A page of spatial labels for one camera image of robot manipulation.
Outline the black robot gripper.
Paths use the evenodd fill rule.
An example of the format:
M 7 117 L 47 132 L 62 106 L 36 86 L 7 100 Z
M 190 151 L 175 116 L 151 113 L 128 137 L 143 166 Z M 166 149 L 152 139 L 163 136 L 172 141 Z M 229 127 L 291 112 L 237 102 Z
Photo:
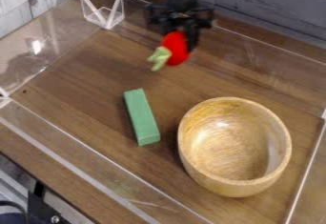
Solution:
M 200 29 L 210 29 L 214 20 L 214 9 L 207 7 L 196 7 L 188 10 L 174 10 L 167 6 L 154 4 L 146 5 L 146 20 L 148 26 L 159 26 L 162 35 L 166 36 L 183 26 L 187 21 L 194 21 L 198 25 L 187 25 L 184 27 L 187 49 L 192 51 L 199 44 Z

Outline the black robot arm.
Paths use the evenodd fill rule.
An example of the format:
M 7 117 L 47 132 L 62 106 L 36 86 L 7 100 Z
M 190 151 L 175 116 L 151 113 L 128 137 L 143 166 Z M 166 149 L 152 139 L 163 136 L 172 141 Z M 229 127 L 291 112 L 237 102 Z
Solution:
M 202 29 L 213 27 L 214 9 L 203 7 L 199 0 L 166 0 L 163 5 L 150 3 L 144 7 L 150 26 L 158 26 L 163 34 L 182 31 L 187 50 L 192 51 L 200 40 Z

